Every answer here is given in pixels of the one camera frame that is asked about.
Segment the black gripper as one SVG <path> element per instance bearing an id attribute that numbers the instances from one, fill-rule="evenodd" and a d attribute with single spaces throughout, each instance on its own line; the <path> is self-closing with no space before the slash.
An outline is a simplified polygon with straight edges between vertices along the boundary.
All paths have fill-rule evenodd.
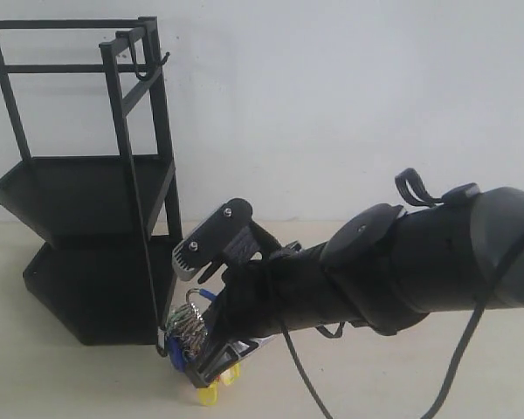
<path id="1" fill-rule="evenodd" d="M 324 247 L 283 245 L 250 221 L 212 261 L 226 266 L 224 288 L 205 312 L 207 335 L 190 362 L 195 388 L 209 387 L 284 329 L 327 324 L 328 279 L 320 262 Z"/>

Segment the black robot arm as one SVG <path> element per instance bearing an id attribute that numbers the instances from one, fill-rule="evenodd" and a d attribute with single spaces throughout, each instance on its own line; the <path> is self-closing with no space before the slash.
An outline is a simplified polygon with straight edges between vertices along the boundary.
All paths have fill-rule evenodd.
<path id="1" fill-rule="evenodd" d="M 524 308 L 524 191 L 474 183 L 430 196 L 411 168 L 406 204 L 378 203 L 309 248 L 281 244 L 232 200 L 187 240 L 195 266 L 223 266 L 205 311 L 207 336 L 186 368 L 205 388 L 279 333 L 343 327 L 392 336 L 431 313 Z"/>

